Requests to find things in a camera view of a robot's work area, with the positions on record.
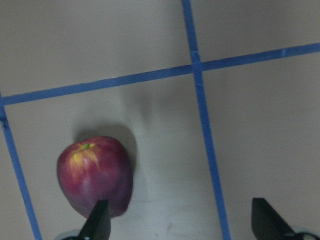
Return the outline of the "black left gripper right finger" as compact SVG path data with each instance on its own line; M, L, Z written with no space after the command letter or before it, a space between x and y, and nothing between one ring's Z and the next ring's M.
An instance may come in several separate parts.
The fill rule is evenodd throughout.
M257 240L293 240L296 237L295 231L265 198L252 199L251 229Z

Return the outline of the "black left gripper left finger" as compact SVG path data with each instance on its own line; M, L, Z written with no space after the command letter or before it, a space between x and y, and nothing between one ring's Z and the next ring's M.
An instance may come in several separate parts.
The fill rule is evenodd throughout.
M108 240L111 234L111 215L108 200L99 200L87 218L78 240Z

